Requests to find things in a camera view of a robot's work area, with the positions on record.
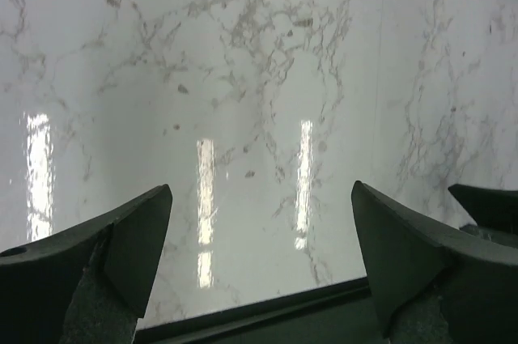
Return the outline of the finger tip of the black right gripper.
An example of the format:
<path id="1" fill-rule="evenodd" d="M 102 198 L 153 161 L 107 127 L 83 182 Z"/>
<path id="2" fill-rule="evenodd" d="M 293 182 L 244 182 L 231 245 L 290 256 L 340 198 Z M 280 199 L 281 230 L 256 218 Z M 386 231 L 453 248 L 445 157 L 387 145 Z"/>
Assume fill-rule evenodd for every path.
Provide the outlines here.
<path id="1" fill-rule="evenodd" d="M 448 191 L 478 226 L 517 234 L 516 190 L 454 184 L 448 187 Z"/>

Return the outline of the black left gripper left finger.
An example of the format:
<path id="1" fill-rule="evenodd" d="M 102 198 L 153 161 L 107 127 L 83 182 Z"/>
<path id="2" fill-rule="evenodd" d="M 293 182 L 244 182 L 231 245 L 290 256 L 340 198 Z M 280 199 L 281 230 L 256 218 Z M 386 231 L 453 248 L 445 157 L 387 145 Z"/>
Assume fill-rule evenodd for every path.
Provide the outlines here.
<path id="1" fill-rule="evenodd" d="M 131 343 L 157 274 L 168 185 L 1 254 L 3 343 Z"/>

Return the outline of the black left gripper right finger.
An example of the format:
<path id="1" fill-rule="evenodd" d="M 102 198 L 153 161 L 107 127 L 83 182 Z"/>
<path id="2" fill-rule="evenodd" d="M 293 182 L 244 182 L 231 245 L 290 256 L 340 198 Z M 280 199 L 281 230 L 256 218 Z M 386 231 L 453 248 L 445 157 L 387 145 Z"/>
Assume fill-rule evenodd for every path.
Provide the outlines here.
<path id="1" fill-rule="evenodd" d="M 355 227 L 382 336 L 391 343 L 514 343 L 517 234 L 448 226 L 363 182 Z"/>

